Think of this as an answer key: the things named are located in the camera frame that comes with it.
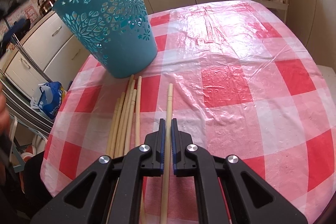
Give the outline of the red white checkered tablecloth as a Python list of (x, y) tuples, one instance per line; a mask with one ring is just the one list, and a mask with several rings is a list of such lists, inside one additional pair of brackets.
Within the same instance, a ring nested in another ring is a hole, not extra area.
[[(252, 1), (183, 7), (149, 19), (158, 53), (139, 73), (141, 143), (166, 119), (173, 84), (180, 130), (212, 155), (243, 159), (314, 223), (335, 192), (335, 104), (303, 44)], [(88, 57), (45, 148), (41, 178), (52, 196), (105, 153), (114, 106), (128, 82)]]

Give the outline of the blue plastic bag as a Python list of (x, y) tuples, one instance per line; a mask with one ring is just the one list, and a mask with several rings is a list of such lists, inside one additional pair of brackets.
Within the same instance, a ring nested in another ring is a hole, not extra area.
[(30, 100), (30, 107), (41, 111), (50, 120), (54, 120), (65, 96), (66, 91), (58, 81), (39, 84)]

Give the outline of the teal perforated bucket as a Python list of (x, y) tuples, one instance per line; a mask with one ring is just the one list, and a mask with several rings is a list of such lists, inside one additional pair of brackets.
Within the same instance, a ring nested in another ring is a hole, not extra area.
[(57, 0), (52, 9), (117, 79), (142, 71), (157, 55), (143, 0)]

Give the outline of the copper kettle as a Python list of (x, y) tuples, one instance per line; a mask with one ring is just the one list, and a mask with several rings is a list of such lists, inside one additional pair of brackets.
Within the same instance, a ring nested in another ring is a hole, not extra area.
[(55, 0), (38, 0), (39, 14), (42, 17), (48, 14), (52, 10), (55, 2)]

